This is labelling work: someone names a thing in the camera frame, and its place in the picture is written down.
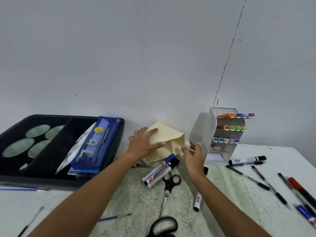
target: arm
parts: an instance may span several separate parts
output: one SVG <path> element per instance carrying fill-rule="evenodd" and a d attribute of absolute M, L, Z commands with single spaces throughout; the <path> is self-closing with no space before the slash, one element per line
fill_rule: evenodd
<path fill-rule="evenodd" d="M 207 207 L 212 212 L 217 223 L 226 237 L 271 237 L 249 216 L 232 203 L 212 182 L 204 175 L 204 160 L 201 147 L 190 142 L 189 151 L 182 148 L 185 154 L 185 165 L 192 182 L 203 197 Z"/>
<path fill-rule="evenodd" d="M 124 176 L 138 160 L 166 143 L 151 145 L 149 138 L 158 131 L 147 127 L 129 136 L 130 144 L 117 161 L 58 205 L 28 237 L 87 237 L 100 219 Z"/>

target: folded paper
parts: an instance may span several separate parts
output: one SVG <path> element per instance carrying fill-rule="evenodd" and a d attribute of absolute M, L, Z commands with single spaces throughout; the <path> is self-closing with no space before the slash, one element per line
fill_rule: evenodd
<path fill-rule="evenodd" d="M 161 123 L 157 122 L 149 127 L 146 132 L 158 128 L 158 131 L 149 139 L 150 144 L 157 142 L 165 142 L 166 145 L 155 150 L 150 155 L 146 156 L 143 161 L 146 164 L 164 159 L 171 154 L 179 155 L 182 153 L 181 146 L 184 146 L 184 134 Z"/>

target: blue pencil case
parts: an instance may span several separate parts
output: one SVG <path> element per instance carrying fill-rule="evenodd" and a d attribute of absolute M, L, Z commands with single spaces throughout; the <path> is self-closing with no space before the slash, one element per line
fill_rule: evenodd
<path fill-rule="evenodd" d="M 121 120 L 121 118 L 100 116 L 77 155 L 71 161 L 69 171 L 99 173 Z"/>

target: black plastic case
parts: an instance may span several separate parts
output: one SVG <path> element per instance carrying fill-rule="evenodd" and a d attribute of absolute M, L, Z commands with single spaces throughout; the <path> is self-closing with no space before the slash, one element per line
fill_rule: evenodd
<path fill-rule="evenodd" d="M 55 172 L 77 139 L 98 118 L 87 116 L 32 115 L 10 127 L 0 135 L 0 184 L 69 191 L 82 186 L 88 180 L 76 180 L 75 176 L 68 175 L 70 165 L 63 168 L 57 175 L 55 175 Z M 122 139 L 124 123 L 124 119 L 121 119 L 118 131 L 104 159 L 102 169 L 111 164 L 115 158 Z M 6 147 L 25 138 L 25 133 L 29 129 L 42 124 L 48 124 L 51 128 L 59 125 L 65 126 L 34 159 L 28 157 L 27 152 L 29 149 L 14 157 L 6 158 L 2 156 Z M 45 134 L 43 134 L 33 139 L 35 140 L 33 145 L 35 145 L 46 138 Z M 28 164 L 28 167 L 19 170 L 25 163 Z"/>

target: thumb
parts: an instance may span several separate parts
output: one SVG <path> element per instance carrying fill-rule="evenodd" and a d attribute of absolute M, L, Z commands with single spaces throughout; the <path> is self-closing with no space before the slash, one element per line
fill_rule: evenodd
<path fill-rule="evenodd" d="M 156 150 L 156 149 L 158 149 L 158 148 L 160 148 L 160 147 L 163 147 L 163 146 L 165 146 L 165 145 L 166 145 L 165 142 L 157 142 L 157 143 L 155 143 L 155 144 L 150 145 L 150 148 L 151 148 L 152 150 Z"/>
<path fill-rule="evenodd" d="M 192 153 L 189 151 L 189 149 L 184 147 L 184 146 L 181 147 L 181 151 L 184 153 L 185 157 L 189 156 L 189 155 L 192 155 Z"/>

